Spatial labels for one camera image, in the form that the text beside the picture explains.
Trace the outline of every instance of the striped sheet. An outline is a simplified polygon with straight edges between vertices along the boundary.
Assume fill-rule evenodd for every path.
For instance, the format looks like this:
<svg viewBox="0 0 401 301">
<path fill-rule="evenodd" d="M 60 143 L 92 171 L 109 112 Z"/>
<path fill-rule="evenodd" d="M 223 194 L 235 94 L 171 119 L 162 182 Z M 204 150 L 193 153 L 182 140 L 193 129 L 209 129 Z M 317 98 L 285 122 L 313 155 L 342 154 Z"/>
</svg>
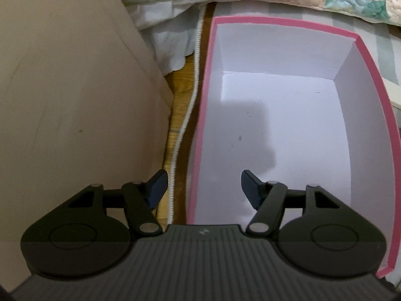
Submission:
<svg viewBox="0 0 401 301">
<path fill-rule="evenodd" d="M 366 44 L 383 78 L 399 85 L 401 81 L 401 39 L 391 35 L 386 24 L 372 24 L 361 19 L 285 4 L 241 0 L 220 2 L 215 16 L 274 16 L 300 19 L 340 27 L 357 33 Z"/>
</svg>

